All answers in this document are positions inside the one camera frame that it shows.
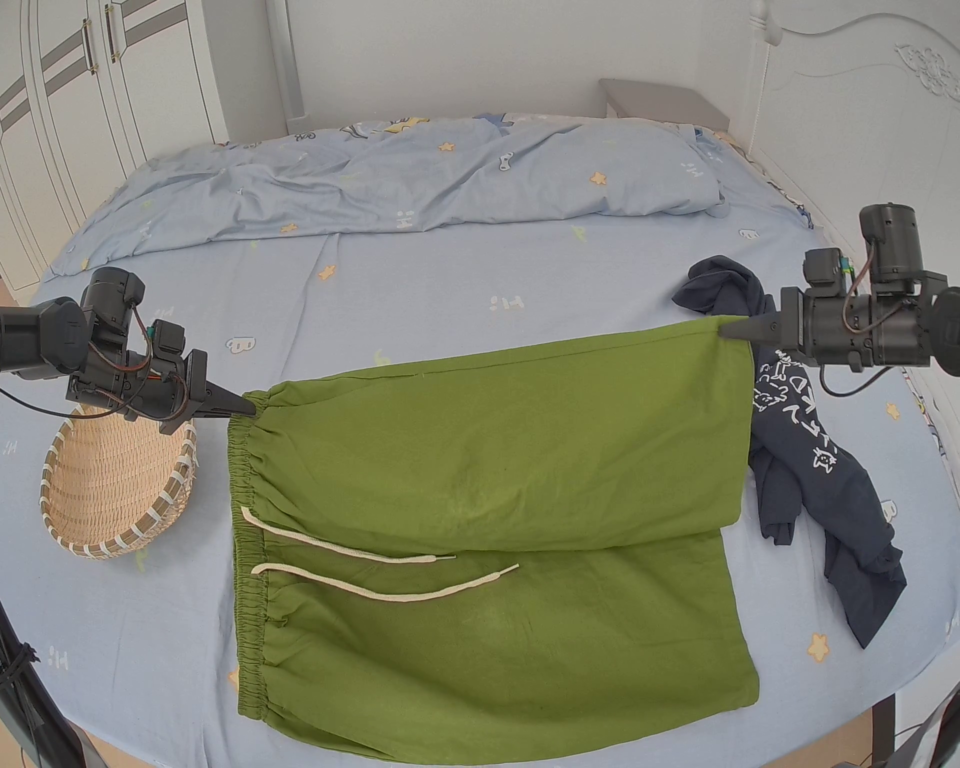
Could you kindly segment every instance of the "wardrobe door handle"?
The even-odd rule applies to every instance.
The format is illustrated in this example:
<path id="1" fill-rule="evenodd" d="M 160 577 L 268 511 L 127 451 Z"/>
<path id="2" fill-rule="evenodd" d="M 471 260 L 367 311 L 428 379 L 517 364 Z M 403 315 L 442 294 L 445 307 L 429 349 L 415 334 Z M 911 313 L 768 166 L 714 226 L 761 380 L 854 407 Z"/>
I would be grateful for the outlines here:
<path id="1" fill-rule="evenodd" d="M 120 61 L 120 54 L 117 53 L 116 46 L 113 45 L 113 27 L 110 24 L 111 13 L 113 13 L 113 6 L 107 3 L 104 5 L 104 21 L 107 24 L 107 43 L 110 46 L 110 60 L 116 63 Z"/>
<path id="2" fill-rule="evenodd" d="M 84 37 L 84 58 L 86 59 L 86 71 L 91 75 L 97 74 L 97 65 L 93 63 L 93 49 L 90 47 L 90 19 L 85 18 L 80 27 Z"/>

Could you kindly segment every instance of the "crumpled dark clothing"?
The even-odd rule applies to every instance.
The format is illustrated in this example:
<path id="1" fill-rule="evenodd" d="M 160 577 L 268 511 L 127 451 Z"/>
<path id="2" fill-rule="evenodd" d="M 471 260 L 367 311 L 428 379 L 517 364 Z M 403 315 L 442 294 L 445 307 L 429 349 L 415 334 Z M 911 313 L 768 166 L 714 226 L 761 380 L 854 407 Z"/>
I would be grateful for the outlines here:
<path id="1" fill-rule="evenodd" d="M 673 296 L 687 309 L 751 316 L 775 309 L 756 275 L 726 256 L 694 264 L 687 277 Z M 867 470 L 820 423 L 805 368 L 779 349 L 753 347 L 750 467 L 760 530 L 774 544 L 789 544 L 801 505 L 824 527 L 824 575 L 866 648 L 906 587 L 893 526 Z"/>

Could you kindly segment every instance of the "bed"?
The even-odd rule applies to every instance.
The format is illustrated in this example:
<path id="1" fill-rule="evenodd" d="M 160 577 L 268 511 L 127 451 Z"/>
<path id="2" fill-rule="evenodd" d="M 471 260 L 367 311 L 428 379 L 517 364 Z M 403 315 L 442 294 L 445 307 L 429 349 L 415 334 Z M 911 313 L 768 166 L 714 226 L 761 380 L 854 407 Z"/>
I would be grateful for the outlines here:
<path id="1" fill-rule="evenodd" d="M 418 208 L 402 206 L 374 232 L 314 232 L 307 216 L 287 216 L 269 219 L 272 234 L 227 227 L 207 233 L 210 242 L 182 247 L 172 239 L 161 247 L 156 243 L 173 230 L 161 224 L 160 196 L 145 186 L 121 202 L 147 225 L 120 228 L 115 242 L 98 240 L 96 248 L 91 235 L 78 235 L 35 300 L 78 297 L 89 269 L 140 247 L 145 252 L 110 263 L 147 284 L 144 317 L 184 325 L 188 344 L 209 351 L 211 378 L 243 392 L 285 379 L 687 320 L 694 315 L 670 296 L 695 261 L 724 253 L 752 269 L 768 291 L 802 285 L 808 249 L 833 242 L 854 260 L 862 256 L 856 210 L 887 198 L 918 208 L 927 265 L 949 272 L 949 208 L 941 200 L 956 194 L 948 180 L 955 178 L 950 164 L 955 171 L 960 162 L 949 143 L 957 102 L 946 91 L 947 65 L 931 92 L 924 85 L 933 82 L 932 65 L 918 63 L 902 46 L 909 41 L 921 52 L 943 50 L 960 71 L 960 52 L 949 43 L 960 40 L 954 12 L 927 3 L 915 18 L 904 18 L 891 14 L 892 3 L 879 11 L 882 3 L 870 4 L 868 12 L 856 4 L 841 10 L 800 5 L 777 18 L 786 30 L 778 46 L 767 41 L 778 38 L 769 9 L 752 8 L 755 50 L 744 109 L 732 130 L 770 179 L 713 133 L 677 129 L 719 180 L 722 211 L 429 227 L 417 219 Z M 926 80 L 914 67 L 925 67 Z M 951 82 L 955 88 L 956 79 Z M 884 101 L 887 112 L 865 109 L 890 83 L 899 84 L 900 102 Z M 862 94 L 864 109 L 837 124 L 834 116 L 853 94 Z M 830 119 L 818 123 L 811 116 L 817 114 Z M 906 124 L 892 139 L 882 130 L 900 125 L 903 115 L 917 130 L 939 126 L 937 152 L 930 140 L 912 140 Z M 611 163 L 625 162 L 619 153 L 626 150 L 605 142 L 625 139 L 603 131 L 631 136 L 639 125 L 530 114 L 478 119 L 485 130 L 489 125 L 521 138 L 599 125 L 590 146 L 609 152 Z M 403 123 L 409 130 L 360 124 L 292 136 L 276 140 L 276 150 L 309 155 L 307 144 L 365 142 L 372 132 L 378 141 L 404 142 L 444 124 Z M 451 121 L 450 129 L 473 125 Z M 198 152 L 209 159 L 258 151 Z M 932 158 L 929 174 L 910 170 L 923 167 L 916 165 L 919 154 Z M 855 167 L 841 164 L 850 157 Z M 872 174 L 857 173 L 867 158 Z M 402 168 L 410 160 L 398 152 L 396 162 Z M 500 162 L 522 168 L 520 158 Z M 492 173 L 501 171 L 494 166 Z M 243 185 L 230 194 L 260 194 L 255 185 L 238 188 Z M 128 235 L 132 248 L 123 240 Z M 856 380 L 841 371 L 830 375 L 841 388 Z M 952 476 L 958 466 L 949 448 L 951 435 L 960 435 L 950 406 L 953 382 L 936 373 L 909 375 L 908 381 L 891 373 L 849 401 L 817 390 L 831 437 L 870 471 L 880 498 L 896 506 L 895 545 L 904 550 L 909 586 L 870 646 L 859 648 L 823 578 L 822 529 L 804 515 L 791 546 L 764 540 L 748 473 L 741 518 L 722 533 L 760 677 L 757 704 L 551 765 L 693 766 L 709 756 L 719 765 L 759 766 L 898 690 L 960 637 L 960 509 Z M 39 405 L 63 404 L 62 381 L 5 377 L 4 383 Z M 914 390 L 925 395 L 925 410 Z M 20 636 L 39 649 L 39 674 L 64 714 L 132 755 L 171 768 L 363 762 L 236 714 L 226 426 L 198 424 L 199 475 L 182 519 L 145 551 L 104 563 L 60 552 L 40 523 L 34 478 L 57 426 L 56 419 L 0 403 L 0 516 L 9 547 L 0 583 L 15 585 L 3 595 L 4 605 Z"/>

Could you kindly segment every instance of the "carved floral ornament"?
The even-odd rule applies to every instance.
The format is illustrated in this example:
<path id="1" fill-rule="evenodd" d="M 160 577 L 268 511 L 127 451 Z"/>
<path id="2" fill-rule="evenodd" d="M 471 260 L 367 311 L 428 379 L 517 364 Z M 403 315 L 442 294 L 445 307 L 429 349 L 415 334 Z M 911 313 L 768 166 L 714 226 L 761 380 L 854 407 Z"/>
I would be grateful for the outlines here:
<path id="1" fill-rule="evenodd" d="M 916 45 L 898 45 L 897 53 L 903 63 L 917 73 L 920 82 L 930 93 L 949 96 L 953 101 L 960 102 L 960 77 L 947 67 L 943 54 Z"/>

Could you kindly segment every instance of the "white headboard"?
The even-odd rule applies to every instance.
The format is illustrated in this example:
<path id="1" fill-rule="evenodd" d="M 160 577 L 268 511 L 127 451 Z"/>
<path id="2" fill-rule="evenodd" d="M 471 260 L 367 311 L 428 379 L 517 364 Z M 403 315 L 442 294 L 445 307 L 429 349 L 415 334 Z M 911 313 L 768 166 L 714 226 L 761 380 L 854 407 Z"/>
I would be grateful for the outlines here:
<path id="1" fill-rule="evenodd" d="M 960 284 L 960 0 L 752 0 L 750 22 L 737 140 L 854 262 L 861 207 L 913 206 Z M 921 379 L 960 446 L 960 379 Z"/>

